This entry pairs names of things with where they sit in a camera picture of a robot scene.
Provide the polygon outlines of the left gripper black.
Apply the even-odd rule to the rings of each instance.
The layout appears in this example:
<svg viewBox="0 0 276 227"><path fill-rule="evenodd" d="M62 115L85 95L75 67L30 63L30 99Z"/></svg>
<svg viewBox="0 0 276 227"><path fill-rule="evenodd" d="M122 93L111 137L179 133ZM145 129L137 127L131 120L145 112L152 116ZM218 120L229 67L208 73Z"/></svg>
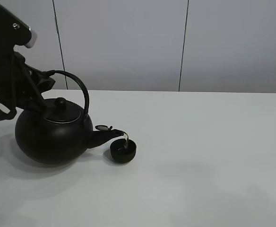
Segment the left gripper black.
<svg viewBox="0 0 276 227"><path fill-rule="evenodd" d="M55 80L26 64L18 52L0 55L0 103L12 113L16 108L43 114L48 108L42 93L53 88Z"/></svg>

